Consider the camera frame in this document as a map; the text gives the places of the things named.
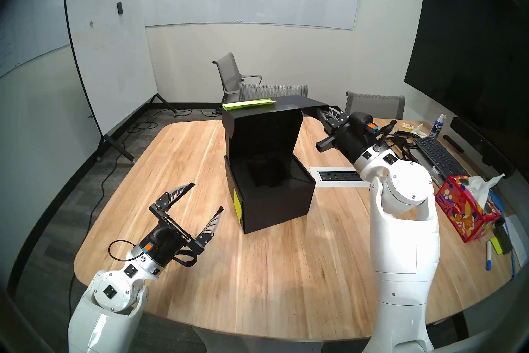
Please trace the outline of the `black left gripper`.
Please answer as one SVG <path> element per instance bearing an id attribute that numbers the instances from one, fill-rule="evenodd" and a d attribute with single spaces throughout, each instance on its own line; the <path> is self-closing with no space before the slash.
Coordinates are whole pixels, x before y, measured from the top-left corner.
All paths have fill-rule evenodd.
<path id="1" fill-rule="evenodd" d="M 198 255 L 212 240 L 220 224 L 224 212 L 223 206 L 218 208 L 196 238 L 192 237 L 168 215 L 167 212 L 171 207 L 194 186 L 194 183 L 188 183 L 171 191 L 166 191 L 155 203 L 150 205 L 150 212 L 158 219 L 158 224 L 141 240 L 141 249 L 144 254 L 162 268 L 166 267 L 172 260 L 185 267 L 193 266 Z"/>

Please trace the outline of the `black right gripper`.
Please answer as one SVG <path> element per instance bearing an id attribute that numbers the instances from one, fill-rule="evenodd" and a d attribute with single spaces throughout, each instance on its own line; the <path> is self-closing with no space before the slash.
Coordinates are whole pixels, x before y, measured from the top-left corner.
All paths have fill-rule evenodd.
<path id="1" fill-rule="evenodd" d="M 316 143 L 318 152 L 335 148 L 354 164 L 377 141 L 378 131 L 368 130 L 373 117 L 367 113 L 353 112 L 348 115 L 338 107 L 327 107 L 320 109 L 317 118 L 328 135 Z"/>

